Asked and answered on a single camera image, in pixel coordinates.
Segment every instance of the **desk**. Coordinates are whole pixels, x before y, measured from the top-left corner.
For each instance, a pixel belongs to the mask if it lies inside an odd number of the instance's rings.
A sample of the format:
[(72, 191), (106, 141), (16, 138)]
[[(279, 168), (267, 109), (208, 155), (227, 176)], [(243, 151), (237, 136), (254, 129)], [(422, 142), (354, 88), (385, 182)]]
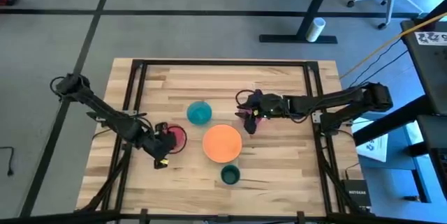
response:
[[(140, 112), (148, 112), (147, 118), (153, 124), (167, 121), (181, 125), (188, 134), (188, 143), (181, 153), (168, 155), (169, 166), (162, 170), (154, 170), (152, 157), (143, 150), (132, 151), (122, 213), (138, 214), (141, 209), (148, 209), (150, 214), (293, 217), (297, 211), (303, 211), (305, 216), (326, 216), (311, 119), (303, 124), (289, 119), (265, 120), (258, 125), (256, 134), (249, 135), (234, 115), (235, 94), (241, 89), (306, 94), (304, 69), (287, 66), (302, 61), (246, 61), (250, 66), (209, 65), (204, 60), (197, 61), (201, 65), (179, 65), (183, 61), (179, 59), (163, 61), (163, 65), (148, 65), (143, 75)], [(132, 59), (114, 60), (105, 102), (115, 109), (122, 108), (132, 62)], [(335, 61), (318, 61), (318, 67), (324, 92), (339, 91)], [(316, 94), (313, 75), (310, 82)], [(240, 99), (244, 98), (246, 94), (241, 94)], [(186, 119), (188, 105), (197, 100), (207, 101), (213, 109), (212, 121), (203, 127)], [(202, 150), (203, 134), (215, 124), (231, 125), (242, 135), (242, 153), (233, 161), (240, 168), (241, 179), (233, 186), (220, 180), (224, 164), (212, 162)], [(106, 180), (114, 145), (113, 132), (93, 140), (78, 207), (85, 206)], [(333, 149), (339, 176), (358, 162), (350, 136), (334, 136)], [(349, 169), (349, 176), (362, 179), (360, 166)], [(116, 192), (115, 188), (111, 200), (116, 199)], [(337, 211), (330, 181), (329, 194), (332, 210)]]
[[(414, 27), (412, 21), (403, 21), (401, 25), (404, 31)], [(435, 31), (447, 32), (447, 22), (437, 22)], [(442, 117), (421, 117), (421, 115), (433, 114), (447, 115), (447, 47), (419, 45), (415, 33), (405, 35), (402, 40), (409, 49), (411, 60), (414, 63), (425, 95), (358, 130), (354, 133), (354, 138), (356, 144), (360, 145), (418, 120), (420, 126), (425, 129), (424, 142), (410, 146), (408, 154), (413, 157), (430, 154), (444, 195), (447, 198), (447, 171), (442, 165), (444, 163), (447, 167), (447, 144), (444, 144), (444, 139), (439, 139), (439, 129), (447, 128), (447, 122)], [(435, 130), (436, 133), (430, 134), (430, 130)], [(444, 149), (443, 154), (439, 153), (441, 149)]]
[[(295, 35), (260, 35), (261, 43), (309, 43), (306, 33), (314, 21), (323, 0), (312, 0), (307, 8), (307, 13), (301, 22), (300, 28)], [(314, 43), (337, 43), (336, 36), (319, 36)]]

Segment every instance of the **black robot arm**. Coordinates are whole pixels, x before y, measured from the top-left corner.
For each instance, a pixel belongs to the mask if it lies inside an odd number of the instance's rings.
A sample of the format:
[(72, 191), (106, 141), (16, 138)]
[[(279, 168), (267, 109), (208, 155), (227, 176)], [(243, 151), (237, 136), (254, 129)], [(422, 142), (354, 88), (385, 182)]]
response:
[(118, 112), (107, 103), (95, 96), (90, 89), (89, 80), (82, 76), (67, 74), (62, 81), (55, 86), (54, 92), (62, 99), (77, 101), (90, 107), (94, 112), (87, 114), (93, 120), (103, 119), (103, 124), (116, 132), (118, 136), (131, 143), (135, 148), (143, 148), (155, 159), (155, 167), (161, 168), (165, 156), (175, 147), (174, 133), (163, 130), (163, 124), (152, 126), (145, 124), (137, 117), (131, 117), (123, 112)]
[(386, 86), (373, 83), (316, 97), (263, 94), (257, 89), (245, 103), (238, 105), (237, 108), (242, 111), (236, 115), (245, 120), (245, 130), (254, 134), (257, 118), (282, 117), (302, 123), (312, 112), (341, 105), (347, 106), (319, 115), (322, 132), (333, 134), (332, 130), (338, 129), (342, 122), (356, 119), (368, 111), (385, 112), (393, 106), (393, 102)]

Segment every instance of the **wooden tabletop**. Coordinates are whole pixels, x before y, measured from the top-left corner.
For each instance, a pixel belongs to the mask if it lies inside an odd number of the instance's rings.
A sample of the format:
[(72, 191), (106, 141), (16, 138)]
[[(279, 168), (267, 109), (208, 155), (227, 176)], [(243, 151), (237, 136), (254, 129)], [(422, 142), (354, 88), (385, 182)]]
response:
[[(115, 59), (112, 66), (104, 99), (117, 110), (122, 108), (131, 62)], [(324, 92), (339, 91), (335, 62), (318, 64)], [(169, 166), (161, 170), (153, 168), (153, 158), (142, 149), (133, 150), (123, 213), (138, 214), (146, 208), (150, 214), (295, 216), (296, 211), (304, 211), (306, 216), (326, 215), (311, 120), (302, 124), (289, 119), (265, 120), (249, 135), (234, 115), (235, 94), (241, 89), (306, 94), (303, 70), (297, 66), (148, 66), (140, 112), (147, 112), (153, 124), (167, 121), (181, 125), (188, 142), (181, 153), (168, 155)], [(186, 119), (188, 105), (197, 100), (212, 107), (212, 120), (206, 126), (194, 126)], [(220, 179), (226, 164), (211, 161), (202, 149), (204, 133), (216, 124), (228, 124), (242, 136), (242, 153), (232, 162), (241, 177), (232, 186)], [(333, 139), (343, 177), (344, 169), (358, 162), (356, 147), (346, 134)], [(85, 206), (106, 180), (114, 143), (113, 132), (93, 140), (77, 207)], [(349, 176), (361, 179), (360, 166), (349, 169)], [(334, 188), (329, 184), (336, 211)], [(115, 202), (115, 193), (111, 202)]]

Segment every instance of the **orange plate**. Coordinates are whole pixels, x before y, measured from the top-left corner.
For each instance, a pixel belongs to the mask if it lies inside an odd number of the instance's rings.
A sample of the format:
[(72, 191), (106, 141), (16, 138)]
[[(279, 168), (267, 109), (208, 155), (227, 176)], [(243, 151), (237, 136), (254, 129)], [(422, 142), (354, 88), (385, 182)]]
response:
[(203, 151), (218, 163), (227, 163), (239, 156), (242, 138), (233, 127), (220, 124), (211, 127), (203, 136)]

